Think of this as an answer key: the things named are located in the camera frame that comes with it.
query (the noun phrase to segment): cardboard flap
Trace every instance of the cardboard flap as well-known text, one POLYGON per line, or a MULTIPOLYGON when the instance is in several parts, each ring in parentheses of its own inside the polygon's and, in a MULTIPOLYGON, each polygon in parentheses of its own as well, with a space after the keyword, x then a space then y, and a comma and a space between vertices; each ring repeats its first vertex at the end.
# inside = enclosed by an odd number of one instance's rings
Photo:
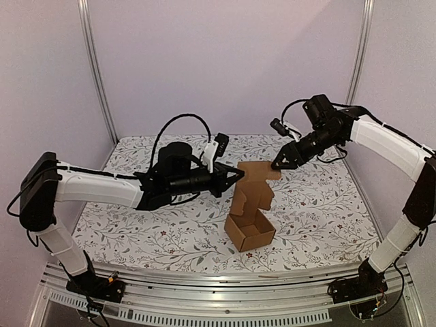
POLYGON ((247 197, 244 192, 236 185, 233 193, 232 206, 230 207, 230 214, 236 216, 242 216, 244 214, 244 206, 247 201, 247 197))
POLYGON ((280 170, 271 168, 271 161, 240 161, 238 168, 244 170, 244 178, 238 183, 264 182, 267 179, 277 180, 281 178, 280 170))
POLYGON ((278 181, 281 178, 281 171, 280 170, 273 170, 271 166, 269 166, 270 170, 268 171, 268 176, 266 179, 278 181))
POLYGON ((268 185, 266 185, 266 187, 262 188, 262 193, 260 195, 258 208, 264 210, 270 210, 271 201, 273 200, 273 198, 274 198, 274 192, 268 185))

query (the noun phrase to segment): vertical metal pole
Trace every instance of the vertical metal pole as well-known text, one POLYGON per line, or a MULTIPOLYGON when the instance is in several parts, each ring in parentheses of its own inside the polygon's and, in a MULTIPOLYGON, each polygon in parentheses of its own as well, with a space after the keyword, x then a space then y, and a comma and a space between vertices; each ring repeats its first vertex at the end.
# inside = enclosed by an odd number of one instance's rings
POLYGON ((87 48, 89 65, 91 67, 91 73, 93 75, 95 90, 97 91, 100 108, 102 109, 104 123, 106 124, 106 129, 108 130, 112 143, 117 144, 119 141, 119 137, 116 133, 115 124, 108 105, 108 99, 106 97, 106 92, 104 91, 102 75, 97 60, 97 53, 95 51, 93 31, 91 28, 91 18, 89 16, 88 1, 78 0, 78 7, 80 21, 82 22, 84 43, 87 48))
POLYGON ((365 52, 367 51, 369 31, 371 29, 371 21, 373 19, 373 8, 374 8, 374 0, 365 0, 363 17, 362 17, 362 26, 360 30, 359 45, 356 54, 356 61, 354 62, 352 79, 349 84, 347 98, 345 100, 346 104, 352 104, 354 102, 354 98, 356 97, 360 75, 362 73, 364 56, 365 56, 365 52))
MULTIPOLYGON (((346 104, 353 104, 354 99, 357 94, 360 75, 362 73, 362 67, 364 62, 364 56, 365 52, 367 51, 367 45, 368 45, 368 38, 369 38, 369 31, 371 29, 371 21, 373 19, 373 9, 374 9, 374 0, 365 0, 364 8, 363 8, 363 17, 362 17, 362 26, 360 28, 360 37, 359 37, 359 44, 356 54, 356 60, 354 62, 354 68, 353 68, 353 74, 352 79, 349 84, 348 92, 347 92, 347 98, 345 100, 346 104)), ((373 207, 371 206, 371 203, 369 202, 368 196, 362 186, 360 185, 358 177, 354 174, 353 170, 349 166, 347 159, 343 160, 343 163, 345 167, 347 168, 349 175, 351 176, 354 184, 356 185, 358 192, 360 196, 362 197, 362 200, 368 209, 369 217, 371 218, 372 222, 374 223, 375 230, 377 232, 377 235, 379 236, 380 240, 383 240, 383 234, 381 231, 381 228, 375 219, 375 214, 373 207)))

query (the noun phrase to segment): metal frame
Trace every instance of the metal frame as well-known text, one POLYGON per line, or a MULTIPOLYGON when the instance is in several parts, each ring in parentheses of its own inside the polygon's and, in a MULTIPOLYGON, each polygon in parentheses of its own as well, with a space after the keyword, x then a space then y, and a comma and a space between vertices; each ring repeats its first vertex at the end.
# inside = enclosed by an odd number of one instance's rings
MULTIPOLYGON (((352 79, 347 92, 347 104, 353 103, 357 93, 371 28, 373 4, 374 0, 365 0, 364 2, 362 26, 352 79)), ((88 1, 78 0, 78 8, 99 104, 110 139, 116 145, 119 137, 110 112, 97 60, 88 1)), ((382 238, 366 194, 359 187, 358 179, 348 163, 345 160, 343 162, 358 186, 359 193, 369 210, 377 233, 382 238)), ((273 317, 274 315, 299 314, 338 306, 334 305, 331 297, 326 294, 326 287, 333 279, 356 275, 358 264, 293 270, 291 272, 230 275, 130 269, 110 264, 95 264, 95 267, 100 275, 109 275, 113 270, 119 270, 121 273, 120 278, 127 282, 125 301, 119 305, 119 308, 116 308, 116 305, 112 303, 106 304, 105 310, 108 310, 111 317, 116 317, 116 315, 111 315, 110 312, 124 312, 125 310, 128 312, 130 309, 143 313, 160 312, 168 317, 172 314, 196 315, 210 316, 226 321, 232 317, 238 319, 242 317, 273 317)), ((425 326, 422 309, 408 269, 406 266, 402 266, 401 270, 406 277, 405 304, 412 326, 425 326)), ((389 292, 400 289, 401 280, 395 270, 388 269, 386 279, 390 288, 389 292)), ((67 278, 61 267, 49 263, 37 289, 30 326, 42 325, 44 313, 53 292, 66 292, 66 282, 67 278)))
POLYGON ((345 100, 346 104, 352 104, 354 102, 354 98, 356 97, 360 75, 362 73, 365 52, 367 51, 369 31, 371 29, 371 21, 373 19, 373 9, 374 0, 365 0, 356 61, 354 62, 352 79, 349 84, 347 98, 345 100))
MULTIPOLYGON (((301 322, 312 326, 316 322, 311 317, 315 316, 319 322, 330 321, 329 309, 349 303, 333 304, 326 292, 328 284, 337 278, 356 276, 357 267, 358 263, 274 273, 207 275, 95 264, 97 274, 103 276, 118 268, 127 284, 121 304, 104 302, 107 317, 137 323, 148 320, 151 326, 165 326, 168 323, 164 324, 164 320, 178 319, 184 321, 183 326, 206 326, 210 322, 211 326, 227 327, 282 326, 284 319, 292 317, 296 324, 287 326, 304 326, 301 322), (251 321, 258 325, 249 325, 251 321)), ((404 302, 411 325, 425 326, 409 271, 406 265, 400 269, 405 276, 404 302)), ((386 281, 388 294, 400 290, 401 278, 395 269, 386 271, 386 281)), ((66 283, 62 268, 48 264, 30 326, 41 326, 42 313, 50 300, 85 310, 84 297, 66 291, 66 283)))
POLYGON ((100 72, 97 60, 97 52, 95 50, 93 30, 91 27, 91 18, 89 16, 88 0, 78 0, 78 7, 80 13, 80 21, 82 22, 84 43, 87 47, 89 65, 91 66, 91 73, 93 75, 95 90, 97 91, 100 108, 102 109, 104 123, 106 124, 106 129, 108 130, 110 140, 114 145, 116 145, 119 142, 119 137, 116 133, 114 120, 112 118, 112 114, 110 113, 106 92, 104 91, 102 73, 100 72))
MULTIPOLYGON (((358 49, 356 53, 356 60, 354 61, 352 79, 350 80, 347 97, 345 99, 345 103, 348 105, 353 104, 354 99, 356 98, 360 76, 362 74, 364 56, 367 51, 369 32, 371 30, 371 22, 373 19, 373 10, 374 10, 374 0, 365 0, 364 7, 363 7, 362 26, 360 27, 360 37, 359 37, 358 49)), ((384 237, 381 231, 382 229, 380 228, 380 225, 375 219, 374 209, 371 203, 369 202, 366 192, 360 186, 360 181, 358 177, 354 174, 350 165, 348 164, 347 159, 344 159, 343 163, 345 164, 345 167, 347 168, 349 175, 351 176, 354 184, 356 184, 358 192, 362 197, 362 201, 364 202, 366 208, 368 209, 369 217, 371 218, 374 224, 379 239, 383 240, 384 237)))

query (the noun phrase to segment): leaf pattern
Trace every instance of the leaf pattern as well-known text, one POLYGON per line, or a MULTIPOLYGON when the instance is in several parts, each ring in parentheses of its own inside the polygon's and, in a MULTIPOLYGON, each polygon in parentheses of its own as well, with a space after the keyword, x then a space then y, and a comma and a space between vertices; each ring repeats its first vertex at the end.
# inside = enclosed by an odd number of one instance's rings
MULTIPOLYGON (((144 172, 154 140, 122 139, 105 170, 144 172)), ((176 140, 192 145, 194 155, 206 145, 204 136, 163 136, 159 146, 176 140)), ((272 160, 286 142, 279 136, 230 136, 218 161, 236 166, 238 161, 272 160)), ((324 159, 336 156, 330 149, 324 159)), ((253 251, 239 253, 224 232, 233 188, 219 199, 202 193, 192 202, 153 212, 88 203, 73 236, 98 262, 199 273, 330 266, 363 260, 378 246, 373 223, 342 161, 313 159, 268 183, 275 198, 264 214, 277 232, 269 246, 253 251)))

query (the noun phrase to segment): white cable tie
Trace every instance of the white cable tie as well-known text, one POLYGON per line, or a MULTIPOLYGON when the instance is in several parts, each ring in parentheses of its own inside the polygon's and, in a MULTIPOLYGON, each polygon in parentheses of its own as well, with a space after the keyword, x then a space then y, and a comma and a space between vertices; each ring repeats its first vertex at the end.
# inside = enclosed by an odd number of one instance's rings
POLYGON ((395 249, 397 249, 398 251, 400 251, 400 252, 403 252, 403 253, 409 253, 408 251, 405 251, 405 250, 402 250, 402 249, 400 249, 399 247, 397 247, 388 237, 386 237, 386 240, 390 243, 390 244, 392 244, 392 246, 395 248, 395 249))

